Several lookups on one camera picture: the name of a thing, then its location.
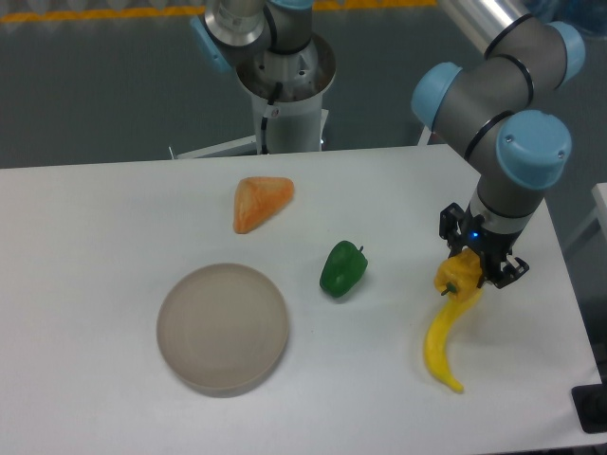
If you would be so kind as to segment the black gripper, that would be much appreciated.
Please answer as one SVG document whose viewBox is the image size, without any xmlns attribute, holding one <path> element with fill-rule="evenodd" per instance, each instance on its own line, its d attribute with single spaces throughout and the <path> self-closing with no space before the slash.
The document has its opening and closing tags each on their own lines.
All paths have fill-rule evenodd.
<svg viewBox="0 0 607 455">
<path fill-rule="evenodd" d="M 450 250 L 462 250 L 465 244 L 482 258 L 483 274 L 478 287 L 487 282 L 502 289 L 519 280 L 529 265 L 519 257 L 506 256 L 515 242 L 514 233 L 490 231 L 483 226 L 484 221 L 482 215 L 465 214 L 458 204 L 451 203 L 440 212 L 439 237 L 447 242 Z"/>
</svg>

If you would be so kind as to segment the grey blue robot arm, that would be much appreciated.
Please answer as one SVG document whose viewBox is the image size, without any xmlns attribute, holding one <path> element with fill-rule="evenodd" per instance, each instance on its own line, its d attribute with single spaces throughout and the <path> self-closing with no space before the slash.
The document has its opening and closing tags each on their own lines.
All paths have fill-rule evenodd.
<svg viewBox="0 0 607 455">
<path fill-rule="evenodd" d="M 480 175 L 465 208 L 442 210 L 441 238 L 451 254 L 478 256 L 479 283 L 502 288 L 528 269 L 512 248 L 572 147 L 566 126 L 532 102 L 580 72 L 585 46 L 573 27 L 545 24 L 519 1 L 441 7 L 484 60 L 471 71 L 436 65 L 416 85 L 411 107 Z M 234 70 L 249 94 L 259 154 L 321 148 L 322 96 L 336 60 L 312 30 L 311 2 L 210 1 L 191 25 L 211 65 Z"/>
</svg>

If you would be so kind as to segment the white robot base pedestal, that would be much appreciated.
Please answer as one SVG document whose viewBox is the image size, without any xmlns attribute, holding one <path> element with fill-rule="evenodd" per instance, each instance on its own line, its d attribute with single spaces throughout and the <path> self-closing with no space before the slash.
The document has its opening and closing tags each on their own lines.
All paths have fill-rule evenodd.
<svg viewBox="0 0 607 455">
<path fill-rule="evenodd" d="M 250 96 L 258 154 L 321 149 L 323 96 L 336 69 L 331 46 L 316 33 L 298 52 L 267 50 L 237 66 L 238 81 Z"/>
</svg>

